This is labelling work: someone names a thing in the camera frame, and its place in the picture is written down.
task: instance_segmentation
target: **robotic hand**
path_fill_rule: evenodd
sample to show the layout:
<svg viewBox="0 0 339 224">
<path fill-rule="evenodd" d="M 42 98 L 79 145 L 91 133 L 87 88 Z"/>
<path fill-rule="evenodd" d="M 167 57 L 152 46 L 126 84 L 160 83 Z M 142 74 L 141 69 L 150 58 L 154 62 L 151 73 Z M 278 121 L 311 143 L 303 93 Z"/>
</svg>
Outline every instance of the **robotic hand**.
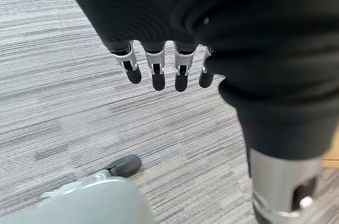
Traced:
<svg viewBox="0 0 339 224">
<path fill-rule="evenodd" d="M 219 92 L 243 128 L 257 220 L 289 223 L 313 203 L 339 117 L 338 0 L 76 1 L 133 83 L 131 40 L 143 43 L 156 90 L 164 41 L 211 47 L 200 85 L 226 77 Z M 176 46 L 183 91 L 196 46 Z"/>
</svg>

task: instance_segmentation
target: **gray carpet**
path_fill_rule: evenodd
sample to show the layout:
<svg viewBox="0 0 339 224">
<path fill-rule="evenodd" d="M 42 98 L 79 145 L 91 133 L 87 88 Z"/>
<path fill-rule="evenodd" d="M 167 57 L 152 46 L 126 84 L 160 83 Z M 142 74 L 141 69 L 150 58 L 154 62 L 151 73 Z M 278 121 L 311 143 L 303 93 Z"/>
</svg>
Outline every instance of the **gray carpet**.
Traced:
<svg viewBox="0 0 339 224">
<path fill-rule="evenodd" d="M 198 85 L 199 47 L 184 93 L 132 85 L 74 0 L 0 0 L 0 215 L 127 154 L 157 223 L 255 223 L 235 111 Z M 339 223 L 339 172 L 326 170 L 305 223 Z"/>
</svg>

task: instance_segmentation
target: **metal bolt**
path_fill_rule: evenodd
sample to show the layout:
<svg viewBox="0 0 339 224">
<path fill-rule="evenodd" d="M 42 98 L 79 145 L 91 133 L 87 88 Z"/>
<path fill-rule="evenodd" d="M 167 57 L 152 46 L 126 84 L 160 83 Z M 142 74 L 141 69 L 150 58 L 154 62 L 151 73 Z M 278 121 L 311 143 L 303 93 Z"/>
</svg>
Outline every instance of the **metal bolt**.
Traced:
<svg viewBox="0 0 339 224">
<path fill-rule="evenodd" d="M 313 204 L 313 198 L 311 198 L 310 196 L 304 197 L 302 200 L 300 200 L 300 203 L 299 203 L 301 208 L 307 208 L 311 206 L 312 204 Z"/>
</svg>

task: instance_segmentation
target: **wooden surface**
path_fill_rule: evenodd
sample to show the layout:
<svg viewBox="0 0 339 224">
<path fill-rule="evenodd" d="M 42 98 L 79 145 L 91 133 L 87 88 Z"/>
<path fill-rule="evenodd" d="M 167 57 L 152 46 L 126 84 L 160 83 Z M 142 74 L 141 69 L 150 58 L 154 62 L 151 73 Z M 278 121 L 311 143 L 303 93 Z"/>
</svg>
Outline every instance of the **wooden surface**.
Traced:
<svg viewBox="0 0 339 224">
<path fill-rule="evenodd" d="M 339 126 L 333 140 L 332 148 L 324 157 L 324 168 L 339 168 Z"/>
</svg>

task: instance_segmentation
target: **black sleeve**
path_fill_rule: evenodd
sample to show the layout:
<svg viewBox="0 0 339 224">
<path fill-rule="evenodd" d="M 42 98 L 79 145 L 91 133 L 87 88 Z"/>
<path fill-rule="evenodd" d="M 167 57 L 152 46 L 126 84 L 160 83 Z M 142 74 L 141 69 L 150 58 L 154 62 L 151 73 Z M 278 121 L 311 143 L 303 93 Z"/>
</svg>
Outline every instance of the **black sleeve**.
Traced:
<svg viewBox="0 0 339 224">
<path fill-rule="evenodd" d="M 192 41 L 216 52 L 246 145 L 323 154 L 339 114 L 339 0 L 77 0 L 103 40 Z"/>
<path fill-rule="evenodd" d="M 172 23 L 216 51 L 207 68 L 248 148 L 305 159 L 330 147 L 339 113 L 339 0 L 166 0 Z"/>
</svg>

